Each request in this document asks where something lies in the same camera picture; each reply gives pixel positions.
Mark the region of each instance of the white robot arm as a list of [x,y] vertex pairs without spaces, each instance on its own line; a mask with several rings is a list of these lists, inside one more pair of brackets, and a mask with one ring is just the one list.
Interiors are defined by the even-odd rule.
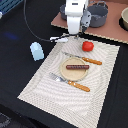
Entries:
[[91,13],[87,11],[89,0],[66,0],[68,32],[71,35],[84,32],[90,24]]

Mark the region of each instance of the table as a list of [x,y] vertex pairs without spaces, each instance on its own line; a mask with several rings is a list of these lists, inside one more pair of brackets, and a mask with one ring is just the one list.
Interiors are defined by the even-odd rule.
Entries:
[[[29,0],[26,15],[32,31],[44,39],[68,33],[66,29],[51,26],[64,3],[65,0]],[[127,128],[128,45],[86,34],[81,37],[120,46],[97,128]],[[53,42],[38,40],[29,32],[24,22],[23,5],[3,16],[0,20],[0,104],[50,128],[75,128],[17,98],[45,60],[33,60],[30,51],[33,42],[41,44],[45,58],[55,46]]]

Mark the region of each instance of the cable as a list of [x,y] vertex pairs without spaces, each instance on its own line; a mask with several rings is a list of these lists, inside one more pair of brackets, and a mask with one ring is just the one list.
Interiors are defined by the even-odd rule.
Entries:
[[31,34],[32,34],[33,36],[35,36],[35,37],[36,37],[37,39],[39,39],[39,40],[46,41],[46,42],[55,42],[55,40],[58,40],[58,39],[61,39],[61,38],[65,38],[65,37],[69,37],[69,36],[81,35],[81,33],[78,33],[78,34],[68,34],[68,35],[60,36],[60,37],[58,37],[58,38],[56,38],[56,39],[52,39],[52,40],[42,39],[42,38],[36,36],[36,35],[34,34],[34,32],[32,32],[32,30],[30,29],[30,27],[29,27],[29,25],[28,25],[27,18],[26,18],[26,0],[24,0],[24,10],[23,10],[23,11],[24,11],[24,20],[25,20],[25,23],[26,23],[26,25],[27,25],[29,31],[31,32]]

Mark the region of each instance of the white placemat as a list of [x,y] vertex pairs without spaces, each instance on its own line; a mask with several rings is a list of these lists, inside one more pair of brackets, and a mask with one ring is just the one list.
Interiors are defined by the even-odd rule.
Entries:
[[[68,39],[67,43],[56,44],[18,98],[76,127],[96,128],[119,47],[92,41],[93,51],[84,52],[82,43],[88,40]],[[49,72],[61,76],[59,66],[68,58],[61,51],[103,62],[102,65],[86,62],[90,65],[88,75],[77,82],[89,87],[90,92],[49,77]]]

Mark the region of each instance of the plate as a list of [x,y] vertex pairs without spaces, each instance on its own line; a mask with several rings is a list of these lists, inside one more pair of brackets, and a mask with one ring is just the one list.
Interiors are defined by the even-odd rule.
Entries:
[[86,62],[76,57],[70,57],[62,62],[60,65],[60,73],[66,80],[80,81],[87,75],[88,70],[70,70],[66,68],[67,65],[86,65]]

